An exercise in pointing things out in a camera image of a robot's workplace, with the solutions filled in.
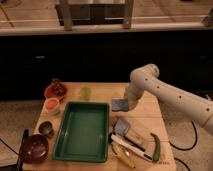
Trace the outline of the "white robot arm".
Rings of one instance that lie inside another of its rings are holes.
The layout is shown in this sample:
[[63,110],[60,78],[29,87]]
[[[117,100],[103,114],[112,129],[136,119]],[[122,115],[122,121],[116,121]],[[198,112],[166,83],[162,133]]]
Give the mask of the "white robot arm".
[[143,93],[147,91],[183,112],[213,135],[213,101],[164,83],[158,79],[159,74],[155,64],[147,64],[131,72],[130,83],[124,93],[129,109],[133,110]]

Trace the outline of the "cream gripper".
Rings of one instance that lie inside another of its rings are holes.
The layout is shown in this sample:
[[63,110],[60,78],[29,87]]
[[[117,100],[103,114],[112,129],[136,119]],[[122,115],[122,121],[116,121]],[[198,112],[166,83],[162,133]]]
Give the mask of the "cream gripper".
[[142,91],[136,88],[134,85],[129,84],[125,88],[124,98],[128,102],[128,108],[133,110],[136,108],[140,98],[142,97]]

